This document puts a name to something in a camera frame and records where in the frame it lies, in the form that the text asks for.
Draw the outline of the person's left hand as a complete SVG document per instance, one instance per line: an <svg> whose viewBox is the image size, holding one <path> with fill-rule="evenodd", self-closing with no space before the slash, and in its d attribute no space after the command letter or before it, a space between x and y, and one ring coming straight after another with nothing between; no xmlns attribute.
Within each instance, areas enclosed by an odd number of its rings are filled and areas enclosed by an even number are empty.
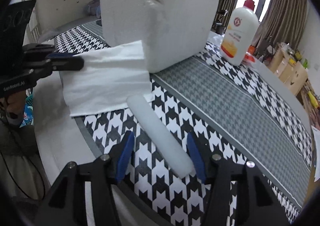
<svg viewBox="0 0 320 226"><path fill-rule="evenodd" d="M20 126L23 121L26 91L19 91L6 98L1 98L1 110L9 124Z"/></svg>

